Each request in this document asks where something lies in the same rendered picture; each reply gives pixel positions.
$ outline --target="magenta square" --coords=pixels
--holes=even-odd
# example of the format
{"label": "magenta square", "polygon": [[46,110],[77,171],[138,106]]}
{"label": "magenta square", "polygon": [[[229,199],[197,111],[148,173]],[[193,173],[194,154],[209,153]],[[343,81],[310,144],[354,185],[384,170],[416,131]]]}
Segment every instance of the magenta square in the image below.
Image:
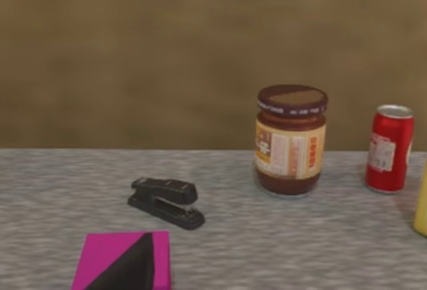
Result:
{"label": "magenta square", "polygon": [[169,233],[166,231],[88,234],[71,290],[84,290],[88,287],[146,233],[151,233],[153,240],[153,290],[170,290]]}

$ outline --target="sauce jar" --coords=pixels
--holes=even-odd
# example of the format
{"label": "sauce jar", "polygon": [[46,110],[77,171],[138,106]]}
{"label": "sauce jar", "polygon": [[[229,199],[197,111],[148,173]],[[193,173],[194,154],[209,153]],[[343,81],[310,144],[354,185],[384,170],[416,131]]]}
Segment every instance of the sauce jar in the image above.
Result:
{"label": "sauce jar", "polygon": [[279,195],[311,191],[320,176],[328,96],[304,85],[273,85],[258,93],[255,170]]}

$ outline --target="wall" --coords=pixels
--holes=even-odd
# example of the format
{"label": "wall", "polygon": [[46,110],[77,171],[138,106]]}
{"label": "wall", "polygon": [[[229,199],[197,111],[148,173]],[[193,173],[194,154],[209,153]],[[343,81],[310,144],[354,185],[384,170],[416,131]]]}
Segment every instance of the wall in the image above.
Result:
{"label": "wall", "polygon": [[328,149],[375,107],[427,142],[427,0],[0,0],[0,146],[251,149],[257,91],[330,95]]}

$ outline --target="yellow cup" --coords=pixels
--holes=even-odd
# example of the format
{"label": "yellow cup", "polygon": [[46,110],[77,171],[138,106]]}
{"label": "yellow cup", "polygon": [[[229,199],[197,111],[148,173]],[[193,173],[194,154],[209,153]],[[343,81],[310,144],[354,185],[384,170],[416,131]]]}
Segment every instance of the yellow cup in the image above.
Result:
{"label": "yellow cup", "polygon": [[420,195],[418,196],[414,229],[427,237],[427,162],[422,176]]}

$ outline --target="pink box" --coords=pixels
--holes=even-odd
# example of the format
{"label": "pink box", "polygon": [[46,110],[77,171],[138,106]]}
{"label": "pink box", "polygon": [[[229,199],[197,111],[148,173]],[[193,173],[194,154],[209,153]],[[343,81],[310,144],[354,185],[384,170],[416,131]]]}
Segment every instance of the pink box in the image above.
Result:
{"label": "pink box", "polygon": [[129,290],[170,290],[169,233],[88,234],[71,290],[108,290],[115,282],[131,282]]}

